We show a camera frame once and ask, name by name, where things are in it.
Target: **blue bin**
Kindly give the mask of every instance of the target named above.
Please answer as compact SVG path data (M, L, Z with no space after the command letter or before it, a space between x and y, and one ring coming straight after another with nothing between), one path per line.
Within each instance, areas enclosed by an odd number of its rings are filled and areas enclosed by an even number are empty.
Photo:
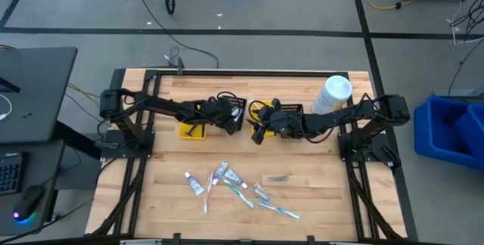
M472 155L484 168L484 104L471 104L455 126L469 146Z
M455 126L467 112L467 104L429 97L414 111L415 152L450 163L479 168L467 142Z

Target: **wooden tabletop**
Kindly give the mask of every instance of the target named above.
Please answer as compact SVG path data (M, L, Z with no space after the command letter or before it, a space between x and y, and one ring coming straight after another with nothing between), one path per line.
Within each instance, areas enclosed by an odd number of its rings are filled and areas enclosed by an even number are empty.
M126 70L123 88L140 91L144 71ZM365 92L373 97L367 72L349 72L349 78L355 103ZM282 104L300 103L305 113L311 113L311 103L325 80L317 77L163 76L159 96L190 101L231 91L248 102L279 98ZM247 123L232 136L207 126L206 139L201 141L179 138L178 125L171 117L159 114L155 117L154 153L144 176L136 237L172 238L173 233L180 232L181 238L194 239L306 240L308 235L314 235L316 240L357 240L337 129L320 144L266 137L258 146L250 139ZM244 192L254 203L258 200L250 188L258 182L270 194L271 205L294 212L300 219L282 216L258 204L250 209L223 183L213 187L208 215L203 216L204 194L195 196L184 173L191 173L206 187L207 174L215 171L222 161L249 185ZM118 201L125 165L125 160L117 160L99 178L86 232L99 227ZM397 233L406 236L391 171L382 163L367 163L367 168L376 207ZM268 177L276 175L289 175L290 179L268 181ZM365 235L369 236L367 213L362 203L360 206ZM127 229L127 224L128 219L124 219L123 229Z

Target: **white container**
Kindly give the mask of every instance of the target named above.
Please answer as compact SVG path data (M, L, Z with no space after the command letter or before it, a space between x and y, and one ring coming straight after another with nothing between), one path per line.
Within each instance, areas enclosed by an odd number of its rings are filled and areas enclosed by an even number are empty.
M342 76L331 76L312 104L313 113L330 113L339 110L353 92L351 82Z

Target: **gray floor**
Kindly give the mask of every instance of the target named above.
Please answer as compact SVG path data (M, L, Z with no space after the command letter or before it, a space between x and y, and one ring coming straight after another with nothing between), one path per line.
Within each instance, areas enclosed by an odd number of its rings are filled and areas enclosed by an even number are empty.
M374 0L394 4L396 0ZM0 0L0 13L10 0ZM147 0L168 28L178 29L315 29L360 31L353 0L177 0L173 17L163 1ZM464 3L464 10L472 0ZM449 33L457 2L416 2L400 11L378 11L363 0L372 32ZM153 28L154 21L139 0L20 0L7 26L51 28ZM484 33L481 27L476 33ZM295 36L176 36L181 42L216 54L221 68L295 70L369 70L362 39ZM387 93L406 97L409 109L435 89L448 88L458 61L471 46L451 41L374 39L374 49ZM155 67L174 45L167 36L1 34L0 43L18 48L73 45L79 49L70 81L86 91L105 89L114 68ZM210 57L181 50L187 67L210 68ZM468 59L455 88L482 85L484 58L480 48ZM73 96L93 114L96 108ZM93 132L96 122L71 100L60 120L80 132ZM411 207L422 241L481 244L484 223L484 175L463 166L418 156L413 149L413 123L396 129ZM64 191L57 209L66 212L94 191ZM25 240L83 234L88 208Z

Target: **keyboard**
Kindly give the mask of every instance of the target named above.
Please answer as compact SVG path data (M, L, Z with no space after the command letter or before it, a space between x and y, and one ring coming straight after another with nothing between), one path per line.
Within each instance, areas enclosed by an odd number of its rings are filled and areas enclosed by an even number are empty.
M0 196L20 192L26 152L0 154Z

